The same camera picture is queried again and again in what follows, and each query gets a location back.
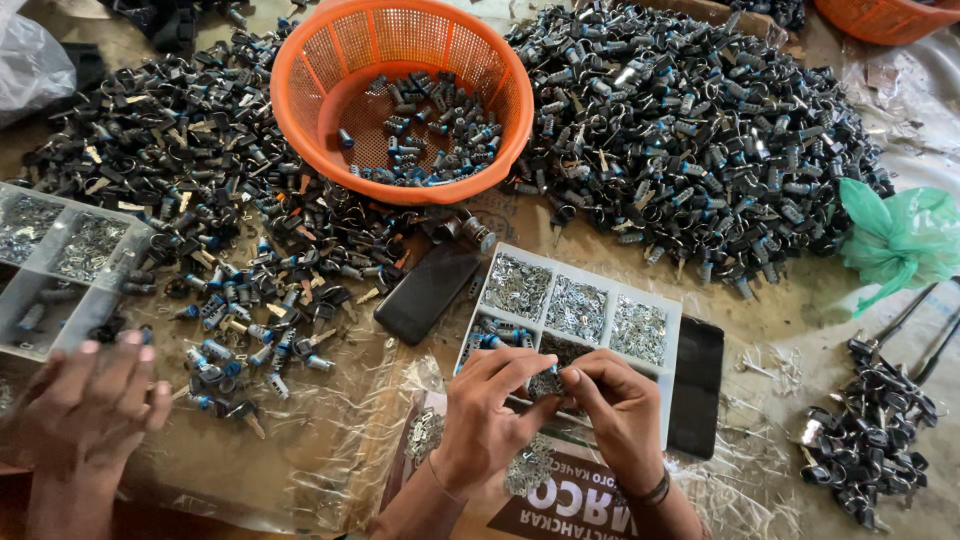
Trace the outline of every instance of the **wrist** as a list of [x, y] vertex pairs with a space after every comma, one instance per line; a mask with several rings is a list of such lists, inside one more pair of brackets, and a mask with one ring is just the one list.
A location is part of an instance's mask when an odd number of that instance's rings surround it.
[[123, 467], [81, 466], [65, 472], [60, 469], [38, 466], [34, 470], [34, 486], [68, 489], [84, 496], [113, 498], [123, 476]]
[[479, 484], [470, 482], [466, 480], [462, 474], [457, 473], [454, 460], [450, 454], [444, 452], [443, 443], [440, 448], [430, 453], [427, 460], [429, 461], [428, 465], [432, 469], [434, 477], [437, 479], [437, 483], [447, 495], [457, 501], [468, 501], [470, 496], [473, 495], [473, 492], [483, 484], [483, 482], [479, 482]]
[[626, 471], [614, 471], [620, 487], [630, 495], [640, 497], [657, 488], [663, 480], [663, 453], [650, 452], [640, 458]]

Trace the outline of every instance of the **compartment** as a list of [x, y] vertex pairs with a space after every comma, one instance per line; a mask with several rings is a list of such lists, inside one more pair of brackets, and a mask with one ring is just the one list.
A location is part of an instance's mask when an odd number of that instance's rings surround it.
[[26, 262], [64, 208], [52, 198], [5, 184], [0, 192], [0, 260]]
[[[646, 374], [656, 374], [656, 375], [666, 375], [672, 374], [677, 367], [677, 346], [680, 342], [680, 322], [681, 318], [684, 316], [683, 309], [680, 304], [673, 302], [672, 300], [667, 300], [662, 296], [656, 294], [651, 294], [646, 291], [628, 287], [626, 285], [621, 285], [616, 291], [617, 299], [619, 297], [625, 297], [630, 301], [638, 304], [643, 304], [648, 307], [655, 307], [662, 311], [664, 315], [665, 324], [663, 326], [663, 364], [657, 365], [651, 363], [644, 357], [637, 357], [622, 351], [617, 351], [628, 364], [633, 366], [635, 369], [642, 373]], [[608, 318], [613, 321], [616, 318], [616, 311], [618, 305], [617, 301], [614, 300], [610, 302]], [[613, 324], [610, 325], [609, 335], [607, 336], [604, 344], [606, 347], [610, 347], [611, 350], [614, 350], [611, 347], [612, 336], [613, 334]], [[662, 395], [661, 401], [666, 401], [669, 403], [670, 396]]]
[[[530, 399], [535, 400], [540, 396], [551, 393], [562, 393], [564, 384], [557, 372], [572, 364], [573, 360], [593, 351], [594, 347], [590, 345], [561, 337], [549, 330], [543, 331], [540, 335], [537, 352], [542, 355], [557, 355], [557, 368], [542, 371], [530, 378], [527, 383], [527, 392], [530, 394]], [[574, 416], [581, 415], [581, 411], [572, 409], [566, 412]]]
[[109, 269], [110, 256], [130, 227], [130, 222], [70, 207], [63, 212], [27, 262], [31, 269], [93, 283]]
[[613, 351], [663, 367], [666, 363], [666, 311], [623, 294], [613, 305], [610, 344]]
[[[496, 326], [495, 335], [497, 339], [511, 347], [523, 346], [523, 331], [525, 331], [530, 335], [529, 348], [534, 351], [537, 349], [537, 344], [540, 339], [540, 332], [537, 325], [530, 324], [530, 321], [516, 317], [500, 309], [480, 306], [473, 312], [473, 319], [470, 320], [470, 325], [467, 335], [464, 338], [463, 347], [460, 349], [460, 358], [457, 360], [454, 374], [460, 371], [460, 366], [467, 361], [467, 358], [469, 358], [474, 351], [493, 348], [490, 343], [493, 334], [490, 330], [494, 329], [490, 328], [489, 325]], [[515, 325], [515, 328], [511, 330], [509, 328], [510, 325]]]
[[20, 270], [0, 295], [0, 347], [44, 359], [88, 287]]
[[78, 315], [67, 320], [60, 335], [57, 336], [53, 349], [72, 351], [80, 345], [87, 339], [91, 330], [106, 323], [113, 309], [120, 302], [120, 297], [119, 291], [90, 287], [75, 310], [75, 313], [81, 313], [83, 316]]
[[608, 288], [559, 270], [544, 325], [599, 345], [607, 326]]
[[134, 221], [117, 243], [107, 263], [97, 275], [95, 286], [119, 289], [123, 284], [124, 276], [130, 270], [139, 268], [143, 263], [143, 255], [150, 248], [150, 237], [156, 234], [144, 223]]
[[497, 253], [480, 302], [532, 321], [539, 321], [553, 272], [529, 258]]

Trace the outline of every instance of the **clear plastic sheet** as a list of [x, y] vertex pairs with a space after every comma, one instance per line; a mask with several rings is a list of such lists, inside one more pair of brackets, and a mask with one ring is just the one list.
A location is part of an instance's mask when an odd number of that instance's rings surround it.
[[[397, 359], [395, 338], [349, 334], [329, 356], [337, 362], [329, 380], [306, 368], [288, 374], [288, 400], [262, 378], [246, 378], [265, 441], [245, 423], [178, 401], [168, 426], [132, 458], [121, 493], [246, 528], [363, 530], [376, 514], [411, 396], [443, 390], [443, 379], [430, 356]], [[164, 484], [159, 498], [145, 489], [149, 477]]]
[[839, 38], [834, 67], [864, 125], [886, 150], [880, 162], [896, 175], [898, 190], [932, 185], [960, 197], [954, 180], [960, 161], [957, 32], [954, 25], [902, 47]]
[[57, 40], [16, 14], [25, 0], [0, 3], [0, 128], [72, 95], [77, 69]]

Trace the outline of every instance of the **orange plastic basket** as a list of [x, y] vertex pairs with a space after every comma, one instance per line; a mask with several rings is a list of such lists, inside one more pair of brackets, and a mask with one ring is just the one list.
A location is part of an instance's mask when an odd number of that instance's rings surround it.
[[[391, 165], [383, 121], [394, 104], [386, 87], [369, 92], [370, 81], [421, 69], [456, 73], [457, 86], [475, 91], [484, 109], [496, 113], [503, 133], [493, 163], [434, 187], [384, 185], [350, 174], [351, 164]], [[454, 203], [503, 180], [533, 126], [533, 90], [507, 41], [473, 15], [433, 0], [323, 2], [276, 55], [270, 95], [276, 123], [307, 163], [338, 184], [397, 205]], [[407, 134], [428, 142], [419, 163], [429, 169], [453, 139], [414, 124]], [[352, 149], [341, 151], [339, 128], [353, 137]]]
[[814, 0], [840, 30], [879, 45], [905, 45], [960, 21], [960, 0], [936, 7], [913, 0]]

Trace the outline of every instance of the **smartphone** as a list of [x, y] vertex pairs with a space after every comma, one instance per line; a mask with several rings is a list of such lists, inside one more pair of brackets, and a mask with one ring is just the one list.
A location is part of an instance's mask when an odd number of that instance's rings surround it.
[[723, 348], [722, 329], [684, 315], [680, 323], [667, 450], [704, 460], [713, 457]]
[[377, 307], [373, 320], [417, 345], [479, 267], [479, 254], [455, 242], [434, 246]]

